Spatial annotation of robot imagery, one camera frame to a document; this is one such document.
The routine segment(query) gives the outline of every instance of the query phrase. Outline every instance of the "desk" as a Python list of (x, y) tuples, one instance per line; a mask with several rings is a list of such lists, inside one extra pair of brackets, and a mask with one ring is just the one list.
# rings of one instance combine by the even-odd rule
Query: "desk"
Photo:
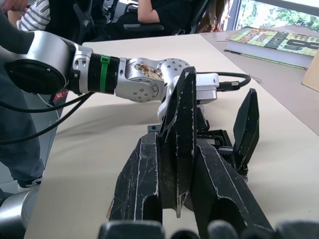
[[(86, 44), (96, 52), (160, 60), (175, 57), (198, 71), (241, 73), (200, 35)], [(252, 81), (221, 93), (206, 107), (212, 128), (232, 127), (249, 87), (259, 97), (260, 141), (250, 163), (249, 187), (272, 225), (283, 219), (319, 219), (319, 137)], [(135, 104), (95, 94), (58, 128), (26, 239), (95, 239), (106, 221), (118, 174), (147, 125), (156, 123), (159, 103)], [(193, 214), (181, 219), (164, 211), (167, 234), (196, 229)]]

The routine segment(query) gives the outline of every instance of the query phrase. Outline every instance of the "red object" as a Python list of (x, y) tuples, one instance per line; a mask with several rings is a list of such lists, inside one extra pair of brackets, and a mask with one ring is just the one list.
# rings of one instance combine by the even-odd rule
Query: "red object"
[(56, 93), (54, 100), (57, 101), (57, 100), (66, 98), (68, 96), (68, 92), (69, 92), (68, 90), (65, 90), (65, 91), (60, 91), (60, 92)]

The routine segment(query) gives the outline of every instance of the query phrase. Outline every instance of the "green band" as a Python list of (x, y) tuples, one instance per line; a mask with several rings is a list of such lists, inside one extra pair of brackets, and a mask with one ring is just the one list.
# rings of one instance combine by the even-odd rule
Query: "green band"
[(101, 56), (101, 79), (100, 79), (100, 92), (105, 93), (106, 74), (108, 72), (108, 65), (110, 63), (110, 57)]

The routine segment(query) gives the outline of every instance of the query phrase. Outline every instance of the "trees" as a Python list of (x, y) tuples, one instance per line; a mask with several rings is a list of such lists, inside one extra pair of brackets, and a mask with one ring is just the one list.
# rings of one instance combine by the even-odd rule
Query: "trees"
[(299, 25), (319, 32), (319, 17), (253, 0), (242, 0), (237, 29), (245, 26), (275, 27)]

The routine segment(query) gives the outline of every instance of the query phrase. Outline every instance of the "jeans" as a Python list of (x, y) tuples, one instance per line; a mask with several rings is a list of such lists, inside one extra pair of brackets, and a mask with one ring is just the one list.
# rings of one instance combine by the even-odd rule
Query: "jeans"
[[(22, 91), (10, 80), (0, 62), (0, 101), (26, 109)], [(35, 126), (29, 113), (16, 112), (0, 106), (0, 141), (35, 134)], [(9, 168), (18, 182), (33, 181), (42, 176), (43, 161), (40, 158), (39, 139), (0, 145), (0, 162)]]

